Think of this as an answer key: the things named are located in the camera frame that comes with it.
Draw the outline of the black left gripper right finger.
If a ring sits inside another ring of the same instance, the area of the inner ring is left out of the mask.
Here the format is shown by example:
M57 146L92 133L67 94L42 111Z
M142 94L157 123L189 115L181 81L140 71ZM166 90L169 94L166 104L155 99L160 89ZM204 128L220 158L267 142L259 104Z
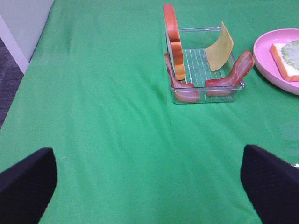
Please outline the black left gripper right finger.
M257 145L246 145L241 183L264 224L299 222L299 170Z

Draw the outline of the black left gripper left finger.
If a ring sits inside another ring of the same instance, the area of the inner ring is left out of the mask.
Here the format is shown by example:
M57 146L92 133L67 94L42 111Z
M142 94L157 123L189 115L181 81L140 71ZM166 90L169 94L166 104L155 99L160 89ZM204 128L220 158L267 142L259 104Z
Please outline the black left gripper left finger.
M41 148L0 174L0 222L37 224L57 185L52 148Z

